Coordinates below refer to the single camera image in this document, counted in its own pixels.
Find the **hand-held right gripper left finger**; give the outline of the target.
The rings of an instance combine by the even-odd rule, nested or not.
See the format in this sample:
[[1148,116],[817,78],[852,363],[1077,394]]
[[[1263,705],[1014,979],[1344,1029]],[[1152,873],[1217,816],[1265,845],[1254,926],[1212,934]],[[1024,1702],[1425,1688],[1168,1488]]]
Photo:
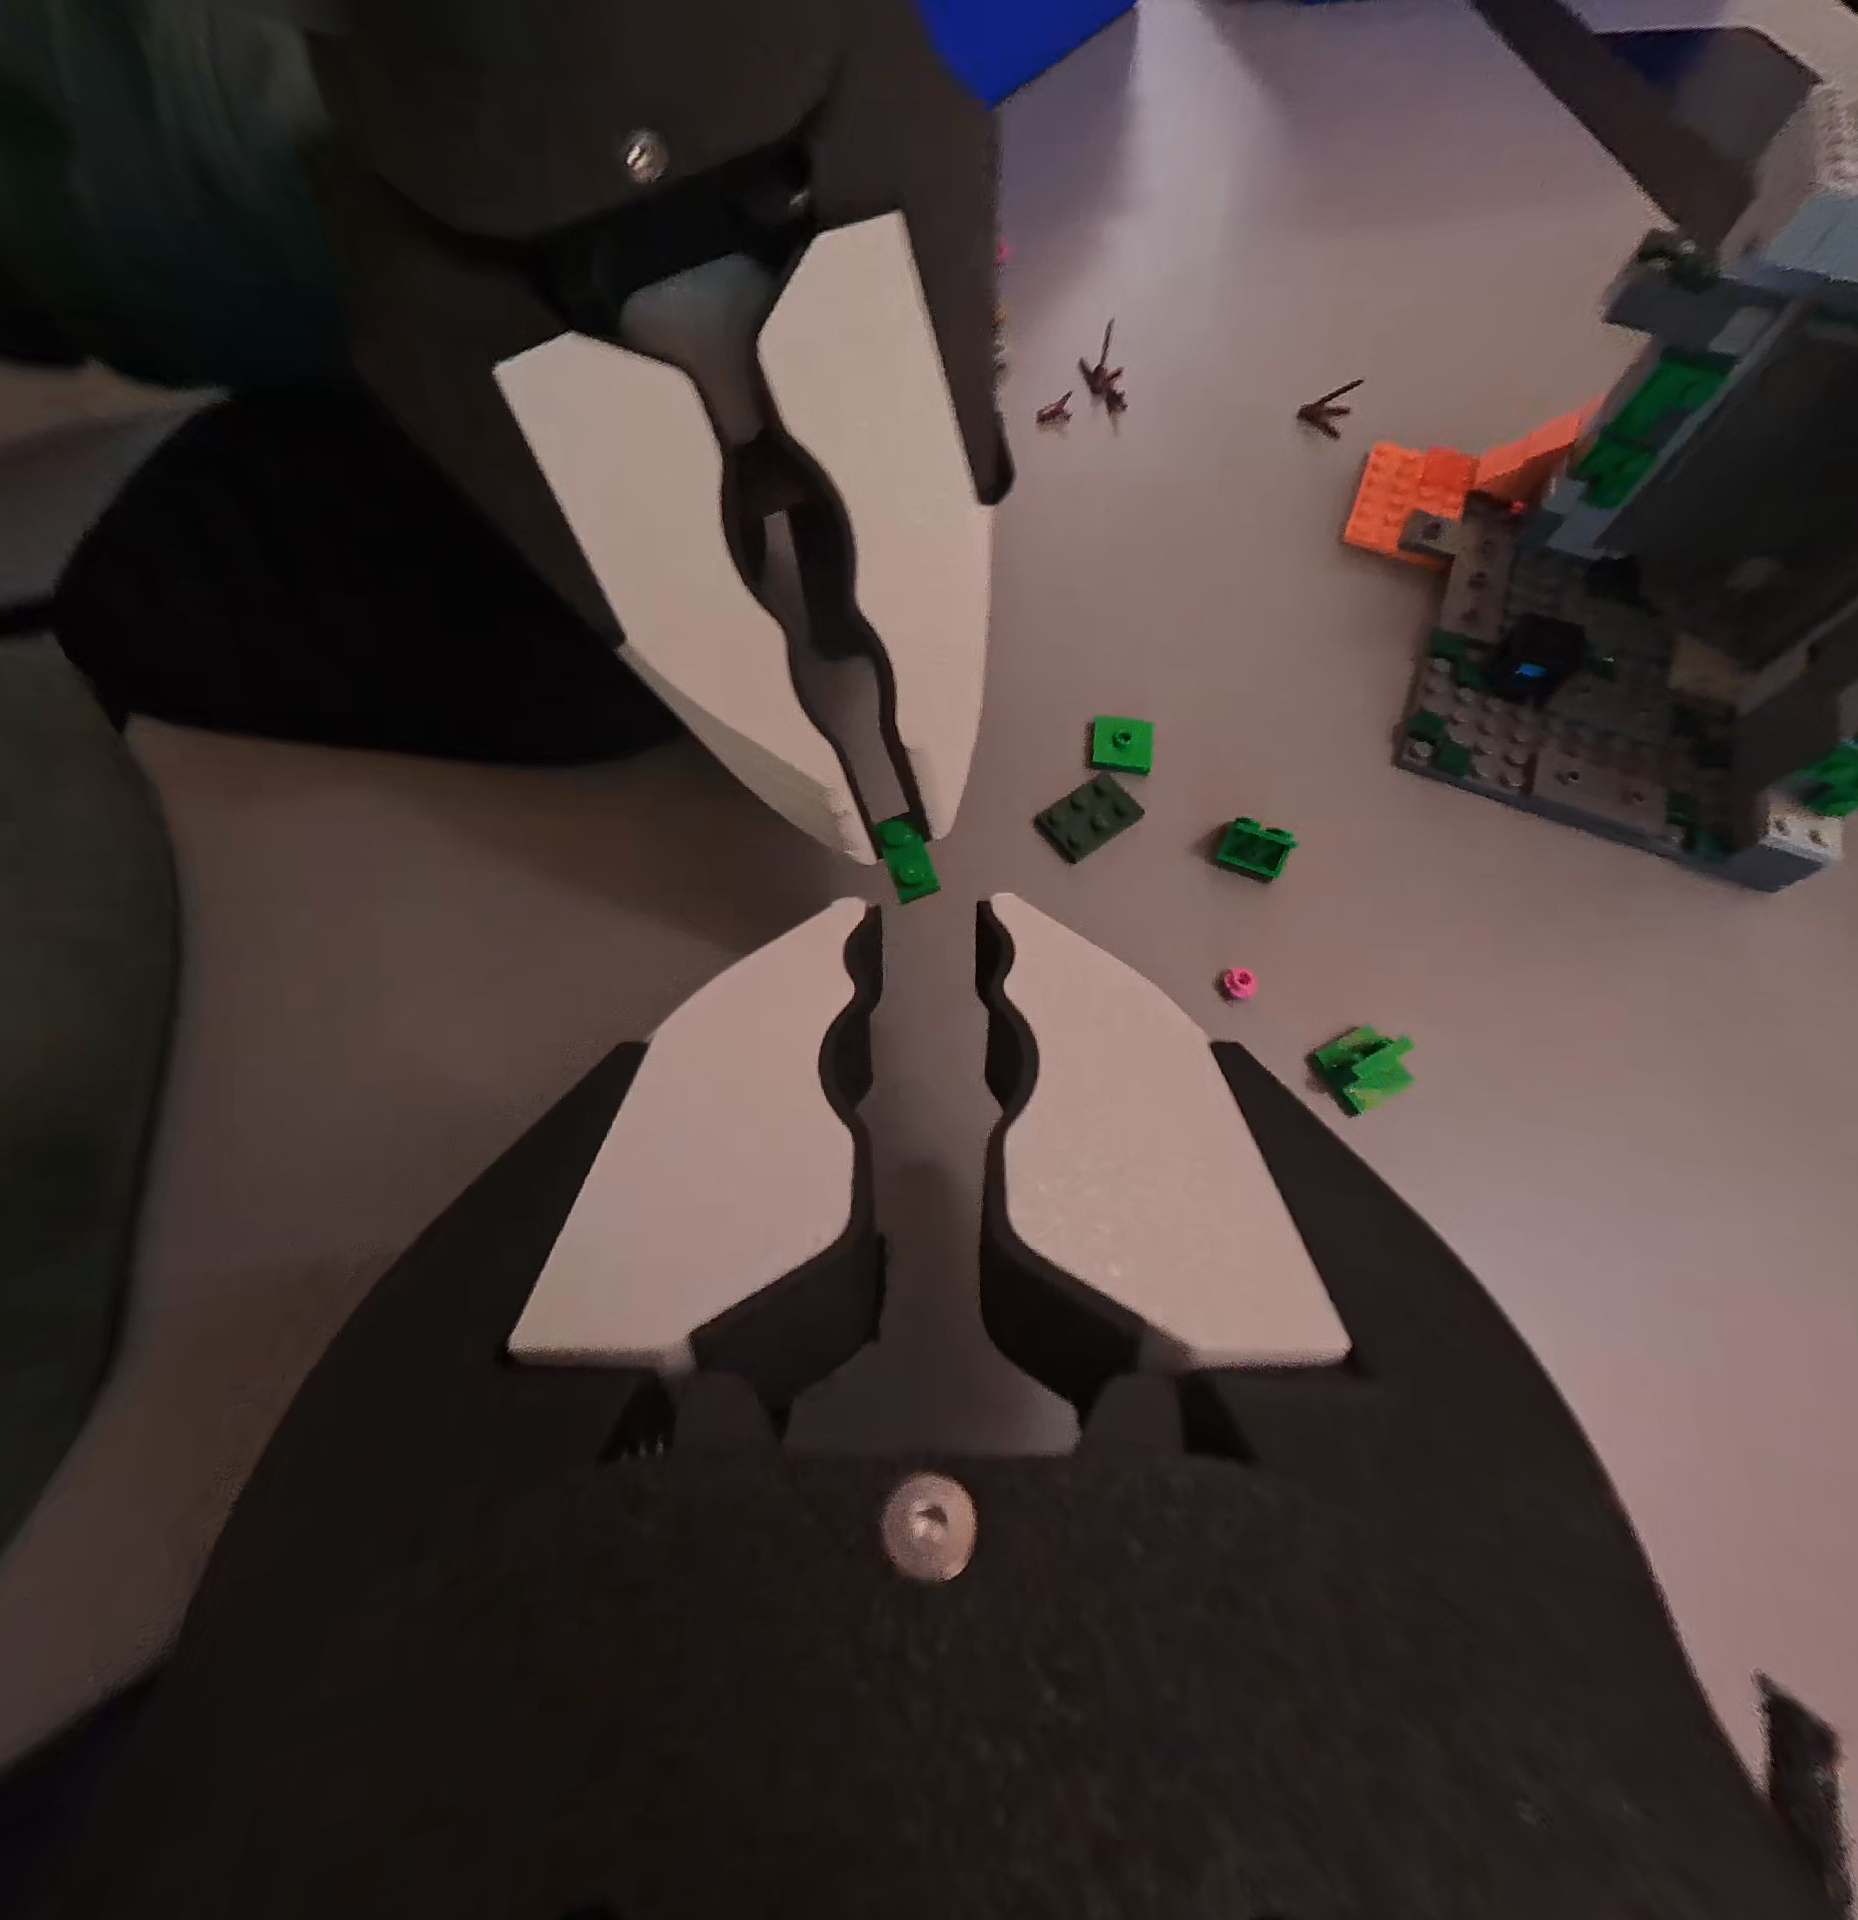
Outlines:
[[510,1326],[510,1358],[727,1373],[783,1419],[872,1344],[884,1248],[860,1106],[879,990],[879,909],[839,898],[669,1013]]

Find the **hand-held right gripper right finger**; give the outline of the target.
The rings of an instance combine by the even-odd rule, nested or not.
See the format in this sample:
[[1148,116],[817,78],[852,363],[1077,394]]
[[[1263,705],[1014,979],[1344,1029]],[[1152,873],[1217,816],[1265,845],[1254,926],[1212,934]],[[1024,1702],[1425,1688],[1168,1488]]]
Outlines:
[[1126,1377],[1311,1372],[1348,1331],[1207,1033],[1016,895],[976,906],[991,1343],[1085,1419]]

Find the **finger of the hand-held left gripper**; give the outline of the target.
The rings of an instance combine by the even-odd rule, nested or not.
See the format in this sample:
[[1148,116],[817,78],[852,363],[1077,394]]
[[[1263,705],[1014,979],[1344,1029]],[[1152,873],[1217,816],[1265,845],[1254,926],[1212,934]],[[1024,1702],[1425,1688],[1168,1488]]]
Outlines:
[[779,424],[847,527],[852,600],[893,685],[926,834],[953,830],[981,728],[991,508],[976,492],[901,212],[822,230],[757,339]]
[[875,865],[842,763],[799,700],[786,636],[729,548],[723,444],[695,379],[574,332],[499,360],[492,379],[634,676],[781,819]]

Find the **dark green plate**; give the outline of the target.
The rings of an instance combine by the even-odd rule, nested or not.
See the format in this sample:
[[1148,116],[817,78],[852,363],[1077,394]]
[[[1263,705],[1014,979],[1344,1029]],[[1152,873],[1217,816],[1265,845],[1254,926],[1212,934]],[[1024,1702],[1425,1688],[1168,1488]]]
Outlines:
[[1108,771],[1095,771],[1033,816],[1037,835],[1068,865],[1078,865],[1146,819],[1143,805]]

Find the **blue plastic storage bin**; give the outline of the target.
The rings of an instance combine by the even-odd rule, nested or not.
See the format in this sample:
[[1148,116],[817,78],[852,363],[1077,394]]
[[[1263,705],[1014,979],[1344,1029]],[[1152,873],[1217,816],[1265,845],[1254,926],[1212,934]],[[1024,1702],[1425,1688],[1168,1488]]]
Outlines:
[[916,2],[948,71],[991,108],[1128,17],[1134,6],[1134,2]]

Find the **toy brick castle model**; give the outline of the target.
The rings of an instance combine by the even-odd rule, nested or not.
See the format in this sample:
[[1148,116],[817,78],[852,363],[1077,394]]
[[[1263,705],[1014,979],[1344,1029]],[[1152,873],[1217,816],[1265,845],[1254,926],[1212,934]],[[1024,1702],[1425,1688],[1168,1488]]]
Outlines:
[[1621,263],[1614,385],[1373,444],[1344,541],[1443,577],[1401,771],[1776,895],[1858,816],[1858,83],[1676,105],[1745,189]]

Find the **person's left forearm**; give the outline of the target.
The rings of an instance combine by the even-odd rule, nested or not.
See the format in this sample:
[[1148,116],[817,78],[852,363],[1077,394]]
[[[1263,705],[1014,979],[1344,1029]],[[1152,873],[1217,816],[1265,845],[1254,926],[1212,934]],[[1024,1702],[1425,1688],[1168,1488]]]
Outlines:
[[0,2],[0,358],[154,386],[337,382],[301,5]]

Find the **black wrist rest cushion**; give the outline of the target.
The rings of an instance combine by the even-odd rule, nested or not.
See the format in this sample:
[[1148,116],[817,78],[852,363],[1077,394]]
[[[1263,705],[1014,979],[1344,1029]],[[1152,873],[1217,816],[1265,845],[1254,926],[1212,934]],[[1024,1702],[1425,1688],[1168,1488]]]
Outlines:
[[190,416],[77,541],[53,636],[112,718],[554,768],[682,731],[357,386]]

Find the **person's green sweatshirt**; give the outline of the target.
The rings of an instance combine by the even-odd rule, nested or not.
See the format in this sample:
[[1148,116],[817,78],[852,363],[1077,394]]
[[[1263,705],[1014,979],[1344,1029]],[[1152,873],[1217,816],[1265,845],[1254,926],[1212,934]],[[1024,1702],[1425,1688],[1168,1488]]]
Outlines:
[[53,638],[0,638],[0,1558],[117,1351],[177,973],[146,771]]

